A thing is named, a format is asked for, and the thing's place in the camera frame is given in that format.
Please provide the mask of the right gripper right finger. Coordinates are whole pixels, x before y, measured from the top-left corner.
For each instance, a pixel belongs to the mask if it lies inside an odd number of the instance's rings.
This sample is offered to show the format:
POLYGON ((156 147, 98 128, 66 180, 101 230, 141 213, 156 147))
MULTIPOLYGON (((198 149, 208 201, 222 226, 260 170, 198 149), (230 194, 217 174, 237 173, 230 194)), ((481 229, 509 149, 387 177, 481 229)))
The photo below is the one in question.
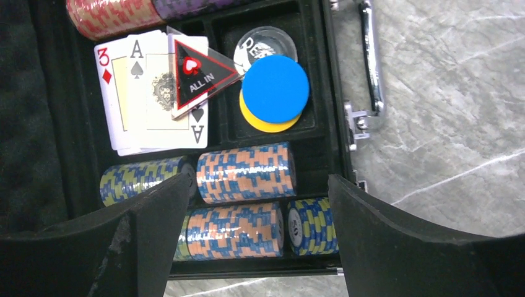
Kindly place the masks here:
POLYGON ((524 235, 494 238, 437 225, 328 179, 350 296, 523 296, 524 235))

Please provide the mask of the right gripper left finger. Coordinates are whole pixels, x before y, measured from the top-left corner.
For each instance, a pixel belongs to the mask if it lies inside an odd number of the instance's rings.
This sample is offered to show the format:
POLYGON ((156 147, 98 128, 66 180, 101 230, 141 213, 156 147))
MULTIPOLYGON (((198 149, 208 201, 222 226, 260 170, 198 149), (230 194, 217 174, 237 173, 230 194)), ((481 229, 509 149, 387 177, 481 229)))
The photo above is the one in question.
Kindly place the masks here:
POLYGON ((1 295, 162 296, 190 184, 178 174, 42 231, 1 236, 1 295))

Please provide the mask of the aluminium poker case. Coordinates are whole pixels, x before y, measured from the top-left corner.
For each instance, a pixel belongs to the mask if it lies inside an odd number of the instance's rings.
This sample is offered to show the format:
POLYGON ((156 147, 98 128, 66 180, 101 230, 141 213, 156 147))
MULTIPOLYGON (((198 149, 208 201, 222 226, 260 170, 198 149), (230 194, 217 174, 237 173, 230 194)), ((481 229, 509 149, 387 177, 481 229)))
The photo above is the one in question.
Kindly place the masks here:
MULTIPOLYGON (((206 36, 226 56, 244 33, 264 25, 283 29, 297 46, 311 82, 305 111, 286 132, 257 131, 239 110, 241 85, 231 85, 210 101, 207 150, 287 141, 297 199, 326 197, 330 174, 355 181, 330 4, 259 1, 170 22, 206 36)), ((1 238, 34 235, 101 209, 99 183, 110 166, 201 154, 120 157, 111 149, 94 45, 74 27, 65 1, 1 2, 1 238)))

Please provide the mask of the yellow round plastic disc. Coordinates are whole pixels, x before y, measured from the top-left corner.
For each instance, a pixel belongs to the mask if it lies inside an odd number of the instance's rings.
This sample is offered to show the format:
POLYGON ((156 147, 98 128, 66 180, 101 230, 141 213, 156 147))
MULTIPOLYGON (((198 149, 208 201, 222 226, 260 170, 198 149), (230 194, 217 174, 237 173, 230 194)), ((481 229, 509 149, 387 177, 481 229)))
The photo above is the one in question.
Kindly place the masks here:
POLYGON ((240 90, 239 94, 239 106, 240 111, 246 120, 247 123, 249 123, 252 127, 255 129, 266 132, 266 133, 278 133, 283 132, 289 128, 291 128, 293 125, 297 123, 297 121, 300 119, 301 113, 294 117, 293 119, 283 122, 283 123, 269 123, 260 120, 257 118, 247 107, 245 100, 243 98, 243 92, 240 90))

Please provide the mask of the triangular all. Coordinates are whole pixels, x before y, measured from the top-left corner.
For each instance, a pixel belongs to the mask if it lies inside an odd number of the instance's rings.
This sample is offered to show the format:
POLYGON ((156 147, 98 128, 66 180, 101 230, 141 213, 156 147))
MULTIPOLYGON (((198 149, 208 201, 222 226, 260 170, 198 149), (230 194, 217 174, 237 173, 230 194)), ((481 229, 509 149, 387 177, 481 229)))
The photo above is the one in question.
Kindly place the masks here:
POLYGON ((240 65, 209 47, 204 36, 189 36, 167 27, 170 70, 174 76, 174 120, 207 102, 243 78, 240 65))

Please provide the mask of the blue round plastic disc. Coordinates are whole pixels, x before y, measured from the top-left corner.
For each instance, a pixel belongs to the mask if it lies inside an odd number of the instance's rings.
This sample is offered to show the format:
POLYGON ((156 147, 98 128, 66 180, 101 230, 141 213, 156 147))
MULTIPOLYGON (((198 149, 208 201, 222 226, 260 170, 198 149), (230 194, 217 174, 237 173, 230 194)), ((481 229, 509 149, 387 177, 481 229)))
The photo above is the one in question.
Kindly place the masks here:
POLYGON ((304 68, 283 55, 266 56, 246 72, 241 84, 248 109, 260 120, 283 123, 299 115, 310 96, 304 68))

